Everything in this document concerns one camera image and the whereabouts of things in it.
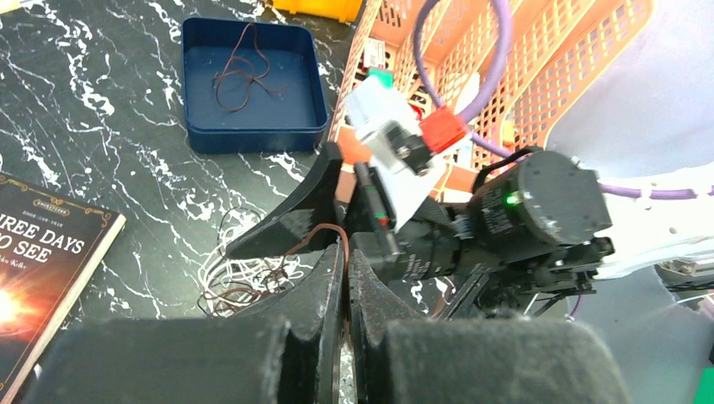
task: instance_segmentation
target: marble countertop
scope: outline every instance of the marble countertop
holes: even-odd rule
[[[189,16],[305,26],[333,108],[348,24],[259,0],[49,0],[0,15],[0,170],[128,220],[64,327],[203,316],[196,271],[216,246],[221,217],[237,206],[271,211],[314,162],[312,153],[201,156],[189,148],[180,78]],[[349,396],[349,386],[342,390]]]

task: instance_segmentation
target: screw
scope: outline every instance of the screw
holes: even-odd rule
[[[409,149],[406,146],[402,146],[397,149],[397,156],[401,159],[405,159],[405,158],[409,157],[410,154],[411,154],[411,152],[409,151]]]

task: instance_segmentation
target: book cover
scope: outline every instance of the book cover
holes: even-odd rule
[[[9,403],[124,226],[0,173],[0,403]]]

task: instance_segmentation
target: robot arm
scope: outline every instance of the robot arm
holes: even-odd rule
[[[644,206],[641,200],[605,197],[593,171],[554,151],[523,157],[475,185],[468,204],[439,206],[428,194],[444,173],[443,158],[435,150],[424,152],[433,142],[420,141],[422,131],[403,96],[368,78],[348,96],[348,113],[356,136],[373,153],[369,166],[355,166],[357,188],[378,182],[379,197],[372,199],[390,206],[394,223],[389,229],[375,223],[369,235],[357,236],[358,248],[368,251],[385,279],[501,273],[507,287],[501,286],[521,294],[579,294],[591,290],[592,280],[714,253],[709,198]],[[404,152],[405,139],[420,152]],[[667,182],[663,176],[645,179]],[[359,198],[351,205],[360,205]],[[353,212],[375,209],[362,205]],[[348,217],[352,224],[365,219]]]

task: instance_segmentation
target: white plastic bracket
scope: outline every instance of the white plastic bracket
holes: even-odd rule
[[[618,185],[647,189],[687,189],[702,184],[711,190],[714,163],[647,178],[624,180]],[[627,276],[655,263],[679,259],[695,261],[714,253],[714,198],[703,192],[696,199],[641,200],[605,196],[613,226],[596,234],[609,237],[615,253],[603,259],[596,279]]]
[[[400,125],[421,135],[421,129],[407,100],[395,88],[385,88],[376,77],[367,77],[346,98],[347,115],[354,137],[372,152],[370,165],[380,175],[386,196],[396,215],[396,231],[414,216],[434,186],[446,172],[443,158],[429,161],[417,175],[390,147],[386,133]]]

